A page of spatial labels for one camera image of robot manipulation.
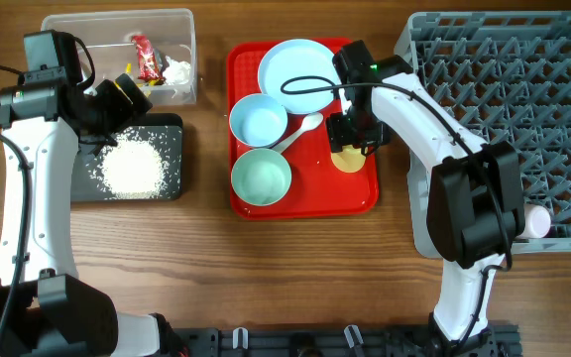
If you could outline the yellow foil wrapper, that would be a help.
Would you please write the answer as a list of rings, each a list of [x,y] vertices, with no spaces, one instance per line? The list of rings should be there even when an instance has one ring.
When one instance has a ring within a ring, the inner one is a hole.
[[[163,79],[152,79],[152,80],[143,80],[139,79],[137,75],[134,73],[132,69],[132,65],[128,63],[125,67],[124,73],[127,74],[140,88],[140,90],[144,93],[146,97],[149,97],[152,94],[153,87],[162,85],[164,83]]]

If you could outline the yellow plastic cup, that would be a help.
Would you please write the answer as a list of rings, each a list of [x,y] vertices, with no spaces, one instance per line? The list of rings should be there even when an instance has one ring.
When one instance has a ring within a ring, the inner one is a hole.
[[[332,153],[330,159],[337,170],[346,174],[359,171],[366,162],[361,150],[351,145],[343,146],[341,152]]]

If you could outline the red snack wrapper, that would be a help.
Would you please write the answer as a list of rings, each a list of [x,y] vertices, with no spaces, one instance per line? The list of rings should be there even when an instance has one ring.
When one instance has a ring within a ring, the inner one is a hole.
[[[139,64],[139,78],[146,82],[151,80],[162,80],[163,75],[157,59],[156,50],[148,37],[145,35],[134,35],[131,38],[131,42],[136,47]]]

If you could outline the pile of white rice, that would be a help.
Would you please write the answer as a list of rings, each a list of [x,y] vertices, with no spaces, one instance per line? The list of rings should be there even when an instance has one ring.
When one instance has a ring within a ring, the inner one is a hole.
[[[151,140],[128,128],[116,137],[116,146],[106,146],[87,172],[93,184],[112,199],[159,198],[168,187],[169,164],[163,161]]]

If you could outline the white tissue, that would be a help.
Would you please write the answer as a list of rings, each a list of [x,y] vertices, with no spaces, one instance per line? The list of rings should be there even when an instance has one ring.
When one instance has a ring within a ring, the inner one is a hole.
[[[177,61],[166,56],[166,63],[163,70],[165,84],[184,85],[190,82],[192,67],[188,61]]]

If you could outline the light blue round plate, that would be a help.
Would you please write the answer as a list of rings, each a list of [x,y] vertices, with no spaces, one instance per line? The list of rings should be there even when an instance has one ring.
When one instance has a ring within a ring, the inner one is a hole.
[[[326,78],[332,85],[340,83],[332,59],[334,53],[312,40],[294,39],[272,47],[261,59],[258,83],[262,93],[273,97],[290,114],[319,112],[334,101],[331,91],[288,95],[281,86],[289,79],[315,75]]]

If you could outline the light blue bowl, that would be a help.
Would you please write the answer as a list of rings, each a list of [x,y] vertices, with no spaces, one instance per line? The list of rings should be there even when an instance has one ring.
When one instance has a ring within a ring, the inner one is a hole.
[[[285,108],[273,97],[255,93],[235,103],[229,115],[233,136],[251,148],[269,148],[286,131],[288,118]]]

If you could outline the mint green bowl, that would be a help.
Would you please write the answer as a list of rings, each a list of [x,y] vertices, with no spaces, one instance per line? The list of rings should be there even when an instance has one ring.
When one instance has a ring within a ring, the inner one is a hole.
[[[291,168],[284,156],[271,149],[253,149],[232,167],[233,191],[244,202],[269,206],[284,198],[291,186]]]

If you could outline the white pink plastic cup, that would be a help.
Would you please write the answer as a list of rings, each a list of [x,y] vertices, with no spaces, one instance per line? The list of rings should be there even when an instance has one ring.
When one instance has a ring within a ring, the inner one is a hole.
[[[547,208],[536,204],[525,204],[524,229],[518,238],[539,239],[544,238],[552,225],[551,215]]]

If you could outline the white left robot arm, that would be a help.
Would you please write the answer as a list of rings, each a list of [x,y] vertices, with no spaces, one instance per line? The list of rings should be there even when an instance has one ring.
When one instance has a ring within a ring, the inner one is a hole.
[[[0,92],[0,356],[185,356],[162,315],[120,313],[78,277],[70,191],[79,138],[107,138],[151,108],[127,75],[94,95],[86,86],[79,75],[31,72]]]

